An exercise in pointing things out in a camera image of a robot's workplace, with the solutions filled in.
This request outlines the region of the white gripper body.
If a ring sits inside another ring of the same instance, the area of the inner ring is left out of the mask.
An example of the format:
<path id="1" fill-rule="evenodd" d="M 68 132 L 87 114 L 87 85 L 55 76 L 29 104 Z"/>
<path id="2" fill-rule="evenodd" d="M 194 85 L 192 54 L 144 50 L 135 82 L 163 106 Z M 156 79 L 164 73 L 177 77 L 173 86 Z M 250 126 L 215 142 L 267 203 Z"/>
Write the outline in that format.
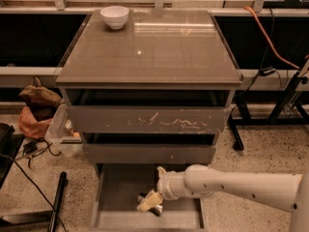
<path id="1" fill-rule="evenodd" d="M 167 171 L 164 177 L 158 177 L 157 191 L 165 200 L 177 200 L 190 197 L 192 194 L 191 190 L 185 185 L 183 171 Z"/>

